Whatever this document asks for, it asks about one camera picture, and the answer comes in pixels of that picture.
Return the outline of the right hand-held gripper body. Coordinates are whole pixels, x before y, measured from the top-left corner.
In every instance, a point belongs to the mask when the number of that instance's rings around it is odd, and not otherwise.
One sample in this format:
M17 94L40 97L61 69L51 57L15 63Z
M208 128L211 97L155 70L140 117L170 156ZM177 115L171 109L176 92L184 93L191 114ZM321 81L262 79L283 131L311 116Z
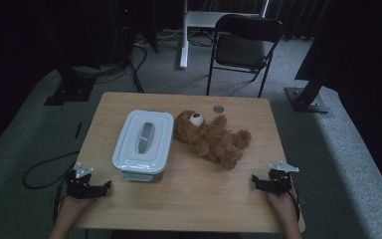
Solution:
M299 168L292 166L287 162L280 161L270 165L269 171L269 193L280 196L286 192L291 191L292 179L290 174L292 172L299 172Z

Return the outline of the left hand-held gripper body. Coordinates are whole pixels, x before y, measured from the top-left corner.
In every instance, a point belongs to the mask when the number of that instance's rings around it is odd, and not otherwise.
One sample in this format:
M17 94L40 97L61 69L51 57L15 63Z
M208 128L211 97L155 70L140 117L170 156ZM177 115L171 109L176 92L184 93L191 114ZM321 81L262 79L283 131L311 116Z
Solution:
M95 196L90 186L93 170L92 167L78 162L67 174L67 194L76 199L94 198Z

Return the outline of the pale box lid grey handle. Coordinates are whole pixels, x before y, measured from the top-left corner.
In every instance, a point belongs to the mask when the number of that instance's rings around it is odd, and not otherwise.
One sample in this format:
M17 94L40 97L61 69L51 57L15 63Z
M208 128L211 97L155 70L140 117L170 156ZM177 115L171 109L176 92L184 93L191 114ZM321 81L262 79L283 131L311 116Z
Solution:
M123 172L158 174L167 164L174 118L170 113L134 110L124 122L112 164Z

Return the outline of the brown teddy bear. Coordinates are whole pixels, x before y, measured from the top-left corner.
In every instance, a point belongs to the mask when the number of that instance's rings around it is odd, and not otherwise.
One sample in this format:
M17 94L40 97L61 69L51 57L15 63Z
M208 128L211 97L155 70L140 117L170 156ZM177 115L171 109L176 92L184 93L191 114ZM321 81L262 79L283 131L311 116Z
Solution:
M250 145L252 135L245 129L230 132L227 118L216 116L210 123L194 111L184 111L174 122L174 137L187 143L199 157L232 170L242 159L242 150Z

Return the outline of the person's left hand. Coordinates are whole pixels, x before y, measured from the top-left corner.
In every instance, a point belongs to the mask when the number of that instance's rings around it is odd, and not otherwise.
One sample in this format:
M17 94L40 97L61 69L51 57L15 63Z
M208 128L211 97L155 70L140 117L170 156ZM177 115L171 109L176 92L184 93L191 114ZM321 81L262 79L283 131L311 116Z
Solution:
M72 196L66 196L59 207L58 216L63 218L78 218L89 206L95 202L94 199L77 199Z

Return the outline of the person's right hand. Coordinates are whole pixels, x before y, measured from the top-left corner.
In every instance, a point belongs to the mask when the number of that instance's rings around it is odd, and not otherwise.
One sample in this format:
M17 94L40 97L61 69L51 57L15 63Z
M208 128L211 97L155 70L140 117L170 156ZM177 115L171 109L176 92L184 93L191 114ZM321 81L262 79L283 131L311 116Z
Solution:
M280 196L267 193L267 199L278 218L291 219L297 217L296 194L293 188Z

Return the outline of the black stand with bolted base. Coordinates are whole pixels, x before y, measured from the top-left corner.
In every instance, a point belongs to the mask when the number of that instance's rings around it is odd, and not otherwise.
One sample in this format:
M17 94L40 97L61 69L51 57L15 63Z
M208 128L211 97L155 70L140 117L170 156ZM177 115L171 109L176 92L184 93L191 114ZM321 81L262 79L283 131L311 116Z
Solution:
M287 98L295 112L327 114L328 109L319 95L320 89L330 78L330 68L320 47L311 46L295 76L306 80L303 88L285 88Z

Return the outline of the black stand with square base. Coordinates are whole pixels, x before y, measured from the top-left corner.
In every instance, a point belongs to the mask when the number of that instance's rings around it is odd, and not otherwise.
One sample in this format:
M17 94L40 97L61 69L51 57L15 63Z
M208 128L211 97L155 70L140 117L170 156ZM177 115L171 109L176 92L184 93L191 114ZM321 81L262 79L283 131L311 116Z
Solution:
M87 102L96 78L81 77L70 66L58 66L61 81L52 96L47 97L46 106L62 106L65 102Z

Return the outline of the black folding chair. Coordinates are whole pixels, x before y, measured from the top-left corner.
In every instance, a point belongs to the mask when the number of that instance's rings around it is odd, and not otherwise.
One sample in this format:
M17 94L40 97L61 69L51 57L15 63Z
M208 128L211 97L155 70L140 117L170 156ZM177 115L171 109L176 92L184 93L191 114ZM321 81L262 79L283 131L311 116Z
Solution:
M282 22L275 19L240 14L222 16L215 24L206 95L210 94L213 71L223 70L252 74L253 82L264 72L260 97L283 29Z

